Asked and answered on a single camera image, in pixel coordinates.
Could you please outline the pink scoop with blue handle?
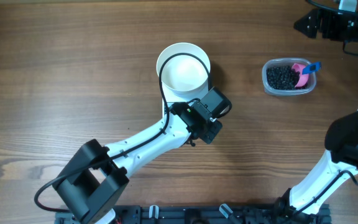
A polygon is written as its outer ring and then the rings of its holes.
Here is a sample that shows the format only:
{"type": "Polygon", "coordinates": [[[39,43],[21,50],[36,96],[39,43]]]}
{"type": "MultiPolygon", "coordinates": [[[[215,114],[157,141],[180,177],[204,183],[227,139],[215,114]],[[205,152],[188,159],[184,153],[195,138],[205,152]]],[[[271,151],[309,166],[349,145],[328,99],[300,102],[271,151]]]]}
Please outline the pink scoop with blue handle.
{"type": "Polygon", "coordinates": [[[295,88],[300,88],[306,85],[309,75],[313,72],[317,72],[321,68],[321,62],[312,63],[309,65],[302,65],[300,63],[294,63],[291,67],[292,70],[298,74],[298,83],[295,88]]]}

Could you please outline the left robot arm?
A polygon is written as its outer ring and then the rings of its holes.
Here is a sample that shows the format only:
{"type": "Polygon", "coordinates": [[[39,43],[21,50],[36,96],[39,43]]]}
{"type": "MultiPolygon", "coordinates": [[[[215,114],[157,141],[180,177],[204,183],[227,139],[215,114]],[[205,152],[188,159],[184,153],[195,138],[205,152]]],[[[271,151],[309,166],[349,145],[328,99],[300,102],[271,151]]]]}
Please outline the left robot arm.
{"type": "Polygon", "coordinates": [[[126,140],[102,146],[92,139],[77,150],[52,187],[80,223],[98,223],[112,210],[130,176],[193,140],[211,143],[222,128],[218,119],[231,107],[217,100],[176,102],[159,122],[126,140]]]}

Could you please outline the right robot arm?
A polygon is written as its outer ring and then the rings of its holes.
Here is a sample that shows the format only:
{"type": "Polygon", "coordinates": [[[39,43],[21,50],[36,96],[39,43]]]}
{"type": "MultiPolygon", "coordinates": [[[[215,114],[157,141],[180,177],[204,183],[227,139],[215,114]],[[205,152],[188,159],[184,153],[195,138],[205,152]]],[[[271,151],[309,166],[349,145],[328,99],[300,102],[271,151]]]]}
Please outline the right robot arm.
{"type": "MultiPolygon", "coordinates": [[[[358,12],[317,4],[294,23],[294,28],[312,39],[321,32],[323,38],[343,44],[358,42],[358,12]]],[[[322,158],[310,173],[276,200],[270,211],[273,223],[321,223],[324,201],[347,179],[356,179],[358,110],[330,125],[324,146],[322,158]]]]}

